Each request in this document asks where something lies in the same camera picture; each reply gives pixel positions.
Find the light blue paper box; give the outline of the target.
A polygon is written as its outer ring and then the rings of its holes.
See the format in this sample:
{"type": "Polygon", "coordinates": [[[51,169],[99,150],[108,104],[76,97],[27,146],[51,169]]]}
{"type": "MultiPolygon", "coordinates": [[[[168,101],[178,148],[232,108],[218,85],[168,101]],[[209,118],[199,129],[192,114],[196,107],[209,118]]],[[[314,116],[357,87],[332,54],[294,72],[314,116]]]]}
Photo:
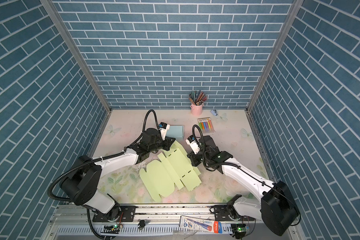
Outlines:
{"type": "Polygon", "coordinates": [[[175,138],[177,141],[181,141],[184,138],[184,126],[183,125],[170,125],[167,130],[167,137],[175,138]]]}

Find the light green paper box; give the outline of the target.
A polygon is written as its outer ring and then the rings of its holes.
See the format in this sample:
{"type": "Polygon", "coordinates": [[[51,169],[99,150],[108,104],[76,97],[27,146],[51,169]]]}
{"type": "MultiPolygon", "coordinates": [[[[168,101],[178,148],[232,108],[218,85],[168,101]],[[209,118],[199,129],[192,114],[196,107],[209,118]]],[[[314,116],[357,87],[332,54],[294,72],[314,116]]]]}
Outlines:
{"type": "Polygon", "coordinates": [[[158,158],[139,171],[141,180],[155,202],[170,196],[175,188],[186,188],[190,192],[202,183],[199,178],[201,172],[191,164],[186,150],[179,142],[175,141],[158,158]]]}

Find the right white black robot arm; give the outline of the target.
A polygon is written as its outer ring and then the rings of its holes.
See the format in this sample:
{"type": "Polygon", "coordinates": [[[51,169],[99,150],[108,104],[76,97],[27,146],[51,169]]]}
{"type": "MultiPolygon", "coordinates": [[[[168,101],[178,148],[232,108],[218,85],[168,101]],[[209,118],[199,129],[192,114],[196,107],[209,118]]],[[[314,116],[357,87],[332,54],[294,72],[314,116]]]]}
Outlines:
{"type": "Polygon", "coordinates": [[[301,221],[300,210],[287,184],[267,180],[246,168],[230,153],[220,151],[210,136],[190,136],[186,143],[192,149],[187,156],[193,165],[203,164],[206,170],[219,171],[244,186],[254,196],[253,199],[247,199],[237,194],[229,200],[226,213],[231,219],[260,219],[278,236],[295,226],[294,221],[301,221]]]}

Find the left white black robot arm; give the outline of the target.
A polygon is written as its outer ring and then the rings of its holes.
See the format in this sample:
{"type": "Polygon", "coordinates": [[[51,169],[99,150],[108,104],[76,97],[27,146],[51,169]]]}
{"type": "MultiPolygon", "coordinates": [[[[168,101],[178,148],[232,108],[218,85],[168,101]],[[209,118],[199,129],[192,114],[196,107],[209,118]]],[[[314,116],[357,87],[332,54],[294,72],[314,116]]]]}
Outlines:
{"type": "Polygon", "coordinates": [[[51,183],[47,194],[53,200],[73,202],[77,206],[111,215],[111,219],[114,219],[120,211],[120,205],[113,197],[98,189],[100,178],[138,164],[147,159],[150,153],[168,151],[175,141],[175,138],[166,136],[166,130],[149,128],[142,132],[139,142],[125,147],[120,153],[96,159],[81,156],[70,170],[51,183]]]}

